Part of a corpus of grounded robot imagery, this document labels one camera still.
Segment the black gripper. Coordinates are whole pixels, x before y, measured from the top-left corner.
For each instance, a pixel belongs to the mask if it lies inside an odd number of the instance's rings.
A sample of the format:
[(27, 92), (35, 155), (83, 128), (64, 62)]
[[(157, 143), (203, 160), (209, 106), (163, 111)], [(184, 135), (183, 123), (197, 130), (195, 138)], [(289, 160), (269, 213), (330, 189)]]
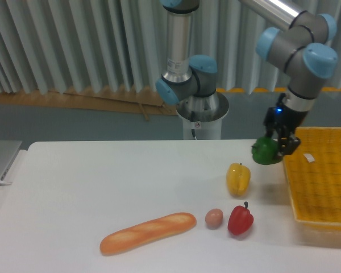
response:
[[(284, 132), (294, 133), (296, 128), (302, 123), (308, 114), (308, 111), (296, 111), (286, 105), (286, 93), (282, 93), (276, 106), (267, 110), (263, 125), (265, 126), (265, 136), (274, 139), (278, 129), (284, 129)], [(292, 155), (301, 144), (300, 138), (294, 134), (289, 136), (279, 136), (277, 139), (277, 152), (275, 159), (282, 161), (286, 155)]]

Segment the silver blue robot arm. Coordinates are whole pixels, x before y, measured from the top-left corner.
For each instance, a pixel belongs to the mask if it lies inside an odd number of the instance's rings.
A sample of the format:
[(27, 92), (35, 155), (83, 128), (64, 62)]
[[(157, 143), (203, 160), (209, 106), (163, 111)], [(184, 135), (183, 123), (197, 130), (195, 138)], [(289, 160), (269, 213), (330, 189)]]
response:
[[(208, 55), (190, 55), (190, 32), (198, 1), (162, 1), (167, 11), (167, 63), (156, 90), (166, 104), (174, 105), (188, 128), (188, 138), (198, 139), (208, 124), (220, 121), (229, 105), (216, 93), (217, 61)], [(252, 146), (252, 158), (262, 165), (275, 164), (300, 145), (296, 129), (313, 107), (324, 83), (333, 75), (337, 53), (327, 45), (337, 32), (329, 14), (314, 15), (291, 2), (244, 1), (243, 5), (271, 23), (258, 38), (239, 31), (240, 56), (258, 55), (289, 76), (287, 90), (270, 107), (265, 133)]]

